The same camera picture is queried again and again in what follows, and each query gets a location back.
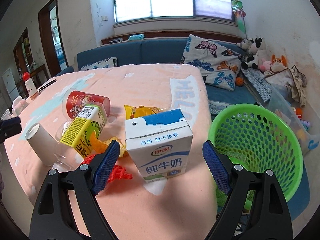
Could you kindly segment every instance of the table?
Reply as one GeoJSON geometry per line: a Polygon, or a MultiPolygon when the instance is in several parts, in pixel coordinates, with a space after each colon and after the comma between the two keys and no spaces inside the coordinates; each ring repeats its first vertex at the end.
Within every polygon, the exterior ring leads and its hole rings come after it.
{"type": "MultiPolygon", "coordinates": [[[[158,184],[145,184],[127,156],[117,163],[126,167],[133,179],[112,182],[96,199],[119,239],[203,240],[215,222],[217,205],[215,184],[202,157],[211,116],[200,71],[191,65],[127,65],[55,79],[21,113],[22,134],[5,142],[10,164],[31,203],[35,203],[50,167],[43,166],[24,139],[25,132],[40,122],[54,137],[66,120],[61,102],[70,87],[110,98],[111,111],[100,135],[102,140],[117,136],[125,141],[124,104],[180,107],[194,133],[186,173],[158,184]]],[[[70,202],[79,231],[88,234],[73,191],[70,202]]]]}
{"type": "MultiPolygon", "coordinates": [[[[44,72],[45,77],[47,78],[47,80],[49,80],[50,77],[49,77],[49,75],[48,75],[47,69],[45,68],[45,64],[41,65],[40,67],[38,67],[38,68],[36,68],[35,70],[33,70],[33,71],[30,72],[30,78],[32,78],[32,77],[35,77],[35,78],[36,78],[36,83],[35,83],[35,85],[36,85],[37,88],[39,88],[39,87],[42,85],[42,84],[41,84],[41,81],[40,81],[40,79],[39,79],[39,76],[38,76],[38,74],[39,74],[41,71],[44,72]]],[[[20,80],[17,82],[16,87],[18,88],[18,90],[19,90],[19,87],[22,87],[23,92],[25,93],[26,97],[29,96],[29,93],[28,93],[28,91],[27,91],[27,88],[26,88],[26,86],[25,86],[25,84],[24,84],[23,79],[20,79],[20,80]]]]}

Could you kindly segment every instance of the red cup with cartoon print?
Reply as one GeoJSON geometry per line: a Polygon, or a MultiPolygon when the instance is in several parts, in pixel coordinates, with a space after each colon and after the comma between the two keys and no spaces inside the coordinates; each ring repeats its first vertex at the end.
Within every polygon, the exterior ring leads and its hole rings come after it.
{"type": "Polygon", "coordinates": [[[102,104],[107,116],[110,114],[110,99],[107,97],[88,94],[74,89],[69,89],[63,98],[62,112],[65,118],[75,119],[82,108],[90,102],[102,104]]]}

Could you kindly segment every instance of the orange butterfly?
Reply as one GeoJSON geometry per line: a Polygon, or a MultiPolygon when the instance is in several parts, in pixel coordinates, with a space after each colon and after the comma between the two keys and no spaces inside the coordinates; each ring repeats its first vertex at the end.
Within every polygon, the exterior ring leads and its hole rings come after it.
{"type": "Polygon", "coordinates": [[[237,65],[231,66],[231,64],[230,64],[230,65],[228,66],[227,64],[228,64],[228,62],[222,61],[222,62],[220,63],[220,66],[217,67],[217,69],[218,69],[218,70],[220,70],[220,69],[229,69],[229,70],[232,70],[234,73],[236,73],[236,72],[238,71],[238,66],[237,66],[237,65]]]}

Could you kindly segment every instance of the red oval logo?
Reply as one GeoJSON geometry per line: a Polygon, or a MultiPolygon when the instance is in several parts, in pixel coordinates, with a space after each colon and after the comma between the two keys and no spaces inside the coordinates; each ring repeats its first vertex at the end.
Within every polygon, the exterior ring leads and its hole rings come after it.
{"type": "Polygon", "coordinates": [[[151,155],[152,156],[160,156],[162,154],[165,154],[165,153],[169,152],[171,149],[172,149],[172,145],[164,145],[164,146],[161,146],[161,147],[155,149],[151,153],[151,155]]]}

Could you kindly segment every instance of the sofa backrest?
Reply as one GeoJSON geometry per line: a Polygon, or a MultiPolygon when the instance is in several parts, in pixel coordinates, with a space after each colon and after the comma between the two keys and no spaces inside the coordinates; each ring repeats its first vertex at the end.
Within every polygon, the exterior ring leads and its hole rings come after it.
{"type": "MultiPolygon", "coordinates": [[[[76,58],[81,67],[97,61],[117,57],[118,66],[128,64],[179,63],[188,38],[149,38],[139,41],[123,41],[80,52],[76,58]]],[[[236,44],[214,41],[244,55],[236,44]]]]}

